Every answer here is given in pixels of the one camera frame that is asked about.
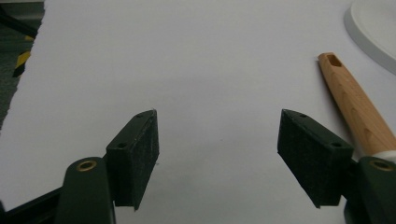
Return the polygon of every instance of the white table surface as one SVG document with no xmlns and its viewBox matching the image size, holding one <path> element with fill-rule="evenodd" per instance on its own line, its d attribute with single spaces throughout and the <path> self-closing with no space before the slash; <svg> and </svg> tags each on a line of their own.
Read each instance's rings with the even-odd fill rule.
<svg viewBox="0 0 396 224">
<path fill-rule="evenodd" d="M 351 144 L 318 69 L 333 51 L 395 133 L 396 76 L 348 36 L 350 0 L 47 0 L 0 137 L 9 210 L 59 188 L 158 110 L 160 158 L 140 209 L 118 223 L 345 223 L 310 202 L 277 154 L 282 108 Z"/>
</svg>

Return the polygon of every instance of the screw hole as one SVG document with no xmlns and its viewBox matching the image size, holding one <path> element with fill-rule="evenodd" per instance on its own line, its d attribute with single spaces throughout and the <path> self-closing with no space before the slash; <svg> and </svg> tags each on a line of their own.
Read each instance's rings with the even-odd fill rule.
<svg viewBox="0 0 396 224">
<path fill-rule="evenodd" d="M 119 143 L 118 145 L 117 145 L 117 147 L 119 147 L 119 148 L 123 148 L 123 147 L 126 147 L 126 143 Z"/>
<path fill-rule="evenodd" d="M 96 166 L 96 161 L 83 161 L 77 166 L 77 170 L 80 172 L 90 171 Z"/>
<path fill-rule="evenodd" d="M 383 161 L 370 161 L 370 164 L 378 170 L 382 170 L 382 171 L 392 171 L 393 170 L 393 167 L 384 163 Z"/>
</svg>

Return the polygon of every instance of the yellow and black tape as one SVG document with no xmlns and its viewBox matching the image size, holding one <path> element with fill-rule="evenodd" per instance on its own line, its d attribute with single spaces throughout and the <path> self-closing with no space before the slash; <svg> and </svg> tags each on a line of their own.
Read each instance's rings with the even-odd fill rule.
<svg viewBox="0 0 396 224">
<path fill-rule="evenodd" d="M 19 77 L 24 72 L 25 64 L 27 59 L 30 57 L 30 50 L 25 51 L 24 53 L 18 56 L 17 65 L 15 66 L 13 77 Z"/>
</svg>

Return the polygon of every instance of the wooden spatula handle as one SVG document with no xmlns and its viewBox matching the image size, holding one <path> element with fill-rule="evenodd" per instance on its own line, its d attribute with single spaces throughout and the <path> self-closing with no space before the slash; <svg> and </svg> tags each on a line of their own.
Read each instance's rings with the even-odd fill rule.
<svg viewBox="0 0 396 224">
<path fill-rule="evenodd" d="M 396 150 L 396 138 L 355 78 L 333 53 L 318 56 L 332 97 L 364 153 L 371 156 Z"/>
</svg>

